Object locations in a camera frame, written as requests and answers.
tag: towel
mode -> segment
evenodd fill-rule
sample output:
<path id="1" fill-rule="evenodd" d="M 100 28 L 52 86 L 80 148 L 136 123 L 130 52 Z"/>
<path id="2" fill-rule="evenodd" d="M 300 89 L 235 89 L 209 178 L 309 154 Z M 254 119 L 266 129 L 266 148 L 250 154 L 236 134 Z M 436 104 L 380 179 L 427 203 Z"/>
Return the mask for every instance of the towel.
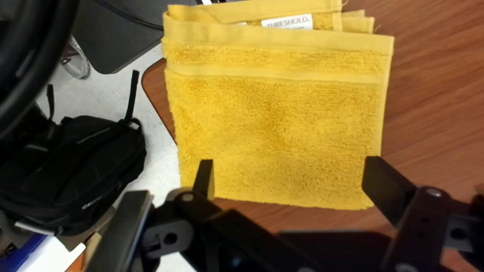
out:
<path id="1" fill-rule="evenodd" d="M 288 7 L 288 2 L 291 1 L 282 1 L 279 4 L 274 4 L 274 1 L 268 1 L 268 4 L 271 5 L 269 10 L 272 12 L 269 16 L 263 15 L 262 7 L 254 7 L 254 2 L 263 2 L 263 1 L 266 0 L 251 1 L 253 5 L 248 7 L 251 12 L 245 12 L 242 15 L 239 12 L 233 12 L 233 8 L 230 7 L 238 2 L 230 2 L 224 5 L 223 4 L 210 4 L 210 5 L 171 4 L 168 7 L 168 12 L 170 12 L 170 16 L 177 18 L 180 21 L 197 21 L 197 22 L 210 22 L 210 24 L 248 24 L 248 25 L 262 25 L 263 19 L 274 18 L 275 15 L 282 16 L 282 15 L 295 13 L 295 10 L 291 8 L 292 5 Z M 318 7 L 315 7 L 315 1 L 303 1 L 298 4 L 300 8 L 297 10 L 297 13 L 310 12 L 315 30 L 337 30 L 337 31 L 345 30 L 345 31 L 357 31 L 357 33 L 372 33 L 374 18 L 365 16 L 365 10 L 341 13 L 342 5 L 337 1 L 331 1 L 331 2 L 316 1 L 316 2 L 319 2 Z"/>
<path id="2" fill-rule="evenodd" d="M 262 1 L 265 8 L 244 5 Z M 324 0 L 271 2 L 170 5 L 164 13 L 182 182 L 192 185 L 200 160 L 213 158 L 213 196 L 369 206 L 360 184 L 365 157 L 381 154 L 393 37 L 239 24 L 341 8 Z"/>

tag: black cable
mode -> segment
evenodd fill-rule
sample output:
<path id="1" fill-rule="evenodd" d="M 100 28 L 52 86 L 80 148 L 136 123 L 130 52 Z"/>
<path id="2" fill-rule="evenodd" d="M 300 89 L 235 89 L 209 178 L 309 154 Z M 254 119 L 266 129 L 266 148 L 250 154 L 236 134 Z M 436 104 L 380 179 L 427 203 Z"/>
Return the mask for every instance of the black cable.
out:
<path id="1" fill-rule="evenodd" d="M 0 101 L 0 140 L 29 113 L 37 95 L 58 66 L 65 42 L 71 34 L 79 1 L 80 0 L 52 1 L 55 5 L 49 16 L 49 24 L 27 24 L 27 27 L 38 28 L 43 43 L 35 51 L 32 64 L 23 78 L 9 90 L 11 93 Z"/>
<path id="2" fill-rule="evenodd" d="M 135 24 L 139 24 L 139 25 L 144 25 L 147 28 L 153 28 L 153 30 L 159 30 L 159 31 L 164 31 L 164 27 L 161 24 L 153 24 L 150 21 L 145 21 L 142 18 L 138 18 L 138 16 L 133 16 L 132 13 L 126 12 L 126 10 L 121 10 L 120 7 L 117 7 L 115 4 L 106 1 L 106 0 L 95 0 L 99 4 L 102 4 L 105 8 L 135 22 Z"/>
<path id="3" fill-rule="evenodd" d="M 32 25 L 44 25 L 53 5 L 53 0 L 23 1 L 17 19 L 6 27 L 0 40 L 0 92 L 9 89 L 24 57 L 40 40 L 38 28 Z"/>

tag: white label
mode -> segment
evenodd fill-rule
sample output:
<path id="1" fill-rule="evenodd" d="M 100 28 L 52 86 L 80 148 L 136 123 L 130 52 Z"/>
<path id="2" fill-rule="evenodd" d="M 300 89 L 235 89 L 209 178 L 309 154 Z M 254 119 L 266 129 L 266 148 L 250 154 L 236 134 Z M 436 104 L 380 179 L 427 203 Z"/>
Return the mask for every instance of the white label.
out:
<path id="1" fill-rule="evenodd" d="M 313 28 L 313 16 L 310 13 L 303 13 L 294 16 L 262 19 L 262 25 L 272 28 Z"/>

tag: black fabric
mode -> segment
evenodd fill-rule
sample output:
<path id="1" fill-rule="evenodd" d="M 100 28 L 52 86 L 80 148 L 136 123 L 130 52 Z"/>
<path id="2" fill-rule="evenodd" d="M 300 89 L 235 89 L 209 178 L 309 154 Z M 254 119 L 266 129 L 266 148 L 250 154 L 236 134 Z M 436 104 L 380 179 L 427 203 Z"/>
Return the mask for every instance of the black fabric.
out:
<path id="1" fill-rule="evenodd" d="M 135 69 L 133 73 L 132 73 L 132 89 L 136 89 L 138 78 L 139 78 L 139 70 Z M 130 92 L 130 99 L 129 99 L 129 104 L 127 104 L 127 110 L 126 110 L 124 119 L 132 119 L 133 117 L 135 99 L 136 99 L 136 92 Z"/>
<path id="2" fill-rule="evenodd" d="M 47 86 L 47 101 L 49 101 L 49 120 L 55 116 L 55 86 L 49 84 Z"/>
<path id="3" fill-rule="evenodd" d="M 49 120 L 0 161 L 0 208 L 12 222 L 58 234 L 89 228 L 144 169 L 142 125 L 127 116 L 118 122 L 94 116 Z"/>
<path id="4" fill-rule="evenodd" d="M 12 155 L 14 151 L 26 144 L 32 137 L 50 126 L 50 120 L 35 104 L 29 113 L 20 120 L 18 126 L 0 140 L 0 164 Z"/>

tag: brown table surface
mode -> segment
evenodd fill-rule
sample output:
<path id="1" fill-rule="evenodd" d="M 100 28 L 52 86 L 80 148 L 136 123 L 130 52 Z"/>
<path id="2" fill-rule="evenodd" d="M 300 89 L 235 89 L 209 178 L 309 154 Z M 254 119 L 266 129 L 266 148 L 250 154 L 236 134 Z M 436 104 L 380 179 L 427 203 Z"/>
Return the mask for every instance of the brown table surface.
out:
<path id="1" fill-rule="evenodd" d="M 383 157 L 416 184 L 431 184 L 469 200 L 484 181 L 484 1 L 359 0 L 378 33 L 392 34 L 395 55 L 384 119 Z M 165 61 L 148 67 L 142 86 L 174 135 Z M 216 199 L 271 231 L 359 228 L 392 234 L 375 209 L 336 211 Z M 455 270 L 472 270 L 455 253 Z"/>

